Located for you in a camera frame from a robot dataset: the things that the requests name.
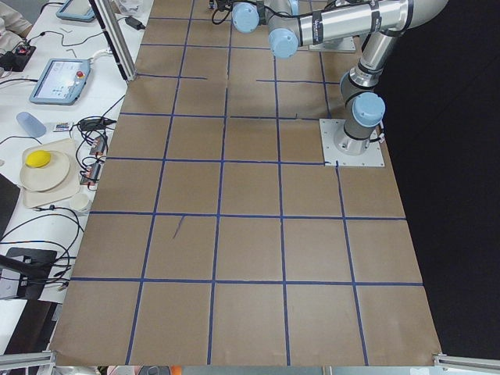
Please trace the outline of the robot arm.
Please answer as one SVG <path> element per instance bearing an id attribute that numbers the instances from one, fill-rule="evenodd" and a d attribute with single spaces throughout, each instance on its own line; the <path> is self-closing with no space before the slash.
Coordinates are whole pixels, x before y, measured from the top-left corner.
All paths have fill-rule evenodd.
<path id="1" fill-rule="evenodd" d="M 259 25 L 269 31 L 270 50 L 279 59 L 297 49 L 328 41 L 366 35 L 367 43 L 355 66 L 341 78 L 341 96 L 348 118 L 334 135 L 334 145 L 346 155 L 363 154 L 385 112 L 374 94 L 388 56 L 408 30 L 425 24 L 446 6 L 445 1 L 331 1 L 322 9 L 299 13 L 295 1 L 219 1 L 238 31 L 251 33 Z"/>

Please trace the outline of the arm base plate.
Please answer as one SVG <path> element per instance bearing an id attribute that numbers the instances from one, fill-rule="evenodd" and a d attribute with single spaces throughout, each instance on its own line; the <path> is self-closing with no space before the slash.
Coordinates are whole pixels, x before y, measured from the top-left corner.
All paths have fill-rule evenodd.
<path id="1" fill-rule="evenodd" d="M 326 166 L 385 167 L 377 132 L 366 140 L 350 138 L 343 119 L 320 119 L 323 160 Z"/>
<path id="2" fill-rule="evenodd" d="M 356 46 L 354 37 L 342 37 L 324 41 L 322 44 L 310 45 L 309 50 L 314 52 L 355 53 Z"/>

